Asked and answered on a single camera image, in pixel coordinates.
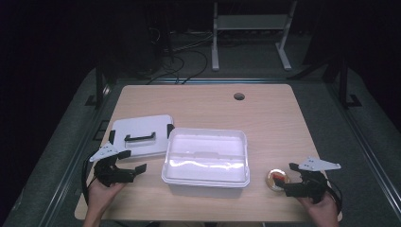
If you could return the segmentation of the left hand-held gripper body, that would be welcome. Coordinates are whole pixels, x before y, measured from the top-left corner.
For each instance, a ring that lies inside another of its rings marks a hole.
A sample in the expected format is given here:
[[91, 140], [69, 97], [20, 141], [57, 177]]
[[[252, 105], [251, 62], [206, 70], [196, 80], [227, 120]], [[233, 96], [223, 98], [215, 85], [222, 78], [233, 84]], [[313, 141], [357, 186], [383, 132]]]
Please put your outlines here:
[[113, 183], [132, 183], [136, 176], [134, 169], [119, 168], [116, 165], [117, 154], [124, 150], [118, 150], [112, 143], [105, 143], [89, 158], [95, 164], [94, 175], [105, 186]]

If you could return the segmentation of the white lid with black handle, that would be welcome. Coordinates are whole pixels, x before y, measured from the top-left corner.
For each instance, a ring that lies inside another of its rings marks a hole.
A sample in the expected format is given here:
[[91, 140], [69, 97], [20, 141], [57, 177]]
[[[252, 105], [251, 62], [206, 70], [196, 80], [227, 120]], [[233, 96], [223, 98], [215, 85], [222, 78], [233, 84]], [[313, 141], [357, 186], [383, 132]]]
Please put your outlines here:
[[131, 158], [163, 155], [173, 129], [168, 114], [120, 119], [113, 122], [109, 141], [118, 151], [129, 150]]

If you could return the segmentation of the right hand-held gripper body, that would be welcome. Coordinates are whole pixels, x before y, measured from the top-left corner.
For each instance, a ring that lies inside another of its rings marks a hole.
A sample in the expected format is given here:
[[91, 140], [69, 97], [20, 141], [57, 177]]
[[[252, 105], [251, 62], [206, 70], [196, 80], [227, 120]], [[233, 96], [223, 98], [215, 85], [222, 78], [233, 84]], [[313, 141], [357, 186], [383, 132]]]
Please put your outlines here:
[[299, 168], [301, 171], [298, 173], [302, 181], [284, 184], [284, 191], [288, 197], [311, 198], [313, 203], [318, 203], [328, 192], [336, 203], [341, 203], [341, 193], [336, 193], [329, 186], [329, 180], [323, 175], [326, 170], [341, 169], [340, 164], [309, 156], [299, 164]]

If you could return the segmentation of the person's left hand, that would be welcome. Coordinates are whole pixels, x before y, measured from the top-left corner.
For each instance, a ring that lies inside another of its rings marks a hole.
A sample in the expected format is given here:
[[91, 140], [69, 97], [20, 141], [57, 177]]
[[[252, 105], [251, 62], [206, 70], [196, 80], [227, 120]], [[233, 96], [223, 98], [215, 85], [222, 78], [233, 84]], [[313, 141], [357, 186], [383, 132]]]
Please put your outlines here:
[[89, 186], [89, 203], [87, 216], [90, 218], [102, 217], [116, 195], [125, 187], [124, 183], [113, 183], [105, 186], [98, 179]]

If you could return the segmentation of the black metal stand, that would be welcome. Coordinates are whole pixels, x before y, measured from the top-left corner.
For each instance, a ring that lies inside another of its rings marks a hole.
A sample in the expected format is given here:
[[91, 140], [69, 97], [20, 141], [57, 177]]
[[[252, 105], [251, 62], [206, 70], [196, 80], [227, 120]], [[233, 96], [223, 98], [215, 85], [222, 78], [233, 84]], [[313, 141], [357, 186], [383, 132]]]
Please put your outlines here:
[[351, 107], [361, 107], [361, 103], [356, 95], [348, 94], [348, 65], [345, 58], [339, 60], [339, 101], [344, 109]]
[[113, 76], [107, 62], [100, 61], [95, 68], [95, 79], [96, 79], [96, 93], [89, 96], [86, 100], [86, 106], [94, 106], [95, 109], [99, 109], [106, 96], [109, 93], [110, 85], [113, 84]]

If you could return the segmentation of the person's right hand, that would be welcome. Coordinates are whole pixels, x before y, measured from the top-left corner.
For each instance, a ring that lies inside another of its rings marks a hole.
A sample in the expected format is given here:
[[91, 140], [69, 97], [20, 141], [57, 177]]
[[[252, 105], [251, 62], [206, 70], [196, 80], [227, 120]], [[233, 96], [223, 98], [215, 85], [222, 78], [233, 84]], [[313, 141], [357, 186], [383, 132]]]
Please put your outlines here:
[[318, 203], [313, 203], [311, 198], [298, 198], [297, 201], [312, 218], [337, 218], [338, 216], [336, 203], [329, 194], [325, 194]]

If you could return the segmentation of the white plastic storage box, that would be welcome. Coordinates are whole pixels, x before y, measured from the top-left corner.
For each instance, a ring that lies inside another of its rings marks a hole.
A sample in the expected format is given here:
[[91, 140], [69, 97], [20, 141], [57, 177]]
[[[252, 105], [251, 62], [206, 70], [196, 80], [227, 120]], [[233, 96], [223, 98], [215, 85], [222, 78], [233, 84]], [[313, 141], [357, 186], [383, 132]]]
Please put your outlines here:
[[243, 131], [176, 128], [161, 177], [174, 195], [238, 198], [251, 181]]

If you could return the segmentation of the white metal stand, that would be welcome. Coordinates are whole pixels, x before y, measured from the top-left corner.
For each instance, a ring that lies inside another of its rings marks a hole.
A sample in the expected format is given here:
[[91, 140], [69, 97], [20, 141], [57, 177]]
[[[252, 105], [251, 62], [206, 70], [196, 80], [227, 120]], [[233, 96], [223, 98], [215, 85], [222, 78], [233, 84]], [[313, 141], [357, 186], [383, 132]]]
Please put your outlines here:
[[282, 32], [282, 37], [275, 44], [276, 51], [286, 71], [292, 69], [285, 51], [289, 30], [293, 21], [295, 9], [298, 0], [289, 0], [290, 5], [286, 14], [239, 14], [239, 15], [221, 15], [218, 13], [218, 2], [214, 3], [213, 14], [213, 38], [211, 46], [212, 70], [219, 70], [218, 58], [218, 33], [228, 30], [276, 30]]

